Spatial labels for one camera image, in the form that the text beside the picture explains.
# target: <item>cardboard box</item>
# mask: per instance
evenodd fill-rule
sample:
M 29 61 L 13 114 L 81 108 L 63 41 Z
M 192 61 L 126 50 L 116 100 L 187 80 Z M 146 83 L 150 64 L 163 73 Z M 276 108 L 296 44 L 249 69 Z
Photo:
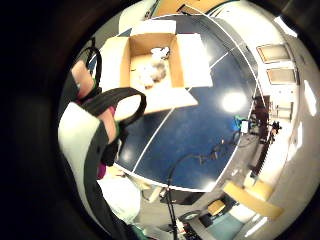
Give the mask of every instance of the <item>cardboard box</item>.
M 200 35 L 165 33 L 163 29 L 159 33 L 135 33 L 130 37 L 109 38 L 101 48 L 103 66 L 100 86 L 103 91 L 130 86 L 144 92 L 147 96 L 145 113 L 196 105 L 197 101 L 186 88 L 212 86 Z M 169 58 L 164 62 L 166 76 L 151 89 L 145 89 L 139 69 L 150 64 L 151 49 L 159 47 L 170 48 Z M 139 102 L 132 99 L 131 103 L 126 101 L 123 113 L 120 114 L 118 108 L 119 115 L 134 108 L 134 102 Z

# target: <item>desk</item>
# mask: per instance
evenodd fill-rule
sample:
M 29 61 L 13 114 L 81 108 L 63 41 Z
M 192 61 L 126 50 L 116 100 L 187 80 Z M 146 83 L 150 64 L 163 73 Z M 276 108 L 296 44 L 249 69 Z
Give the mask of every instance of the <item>desk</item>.
M 216 24 L 201 15 L 161 19 L 175 20 L 177 33 L 201 35 L 213 81 L 211 88 L 188 89 L 199 105 L 148 114 L 128 128 L 129 137 L 116 165 L 133 176 L 165 186 L 169 169 L 177 159 L 188 154 L 209 154 L 222 139 L 230 140 L 235 115 L 248 117 L 257 89 L 257 64 L 243 40 L 223 22 Z M 230 93 L 244 96 L 243 106 L 234 112 L 223 106 L 223 99 Z M 238 99 L 233 101 L 232 105 L 238 104 Z M 211 191 L 235 150 L 230 146 L 224 156 L 203 164 L 197 159 L 182 161 L 174 172 L 173 188 Z

